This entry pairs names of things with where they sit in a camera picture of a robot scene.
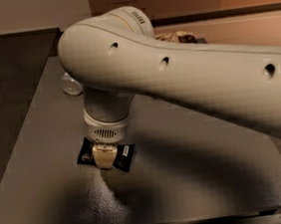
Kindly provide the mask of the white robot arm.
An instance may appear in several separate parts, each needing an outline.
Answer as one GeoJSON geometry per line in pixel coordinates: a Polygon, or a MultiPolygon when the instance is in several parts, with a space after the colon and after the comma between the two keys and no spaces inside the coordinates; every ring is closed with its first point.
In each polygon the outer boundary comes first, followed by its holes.
{"type": "Polygon", "coordinates": [[[122,140],[139,94],[281,138],[281,47],[164,42],[129,6],[73,24],[58,45],[64,70],[85,87],[92,141],[122,140]]]}

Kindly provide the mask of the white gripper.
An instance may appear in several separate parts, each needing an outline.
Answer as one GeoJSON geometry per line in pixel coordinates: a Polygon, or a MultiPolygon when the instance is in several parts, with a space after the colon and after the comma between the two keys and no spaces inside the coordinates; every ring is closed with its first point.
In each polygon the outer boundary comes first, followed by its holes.
{"type": "Polygon", "coordinates": [[[86,138],[96,142],[92,149],[97,167],[112,169],[118,152],[118,147],[114,143],[126,136],[131,118],[127,116],[120,121],[105,122],[94,119],[84,112],[84,120],[86,138]]]}

